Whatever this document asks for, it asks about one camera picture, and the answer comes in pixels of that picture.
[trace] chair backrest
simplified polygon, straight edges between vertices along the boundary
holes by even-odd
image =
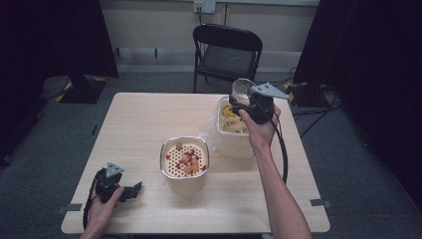
[[[193,30],[195,45],[198,42],[213,46],[233,48],[261,54],[263,42],[253,32],[216,24],[202,24]]]

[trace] perforated bowl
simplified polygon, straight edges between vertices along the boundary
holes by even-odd
[[[206,142],[193,136],[168,139],[161,148],[160,168],[173,191],[188,194],[201,190],[209,168]]]

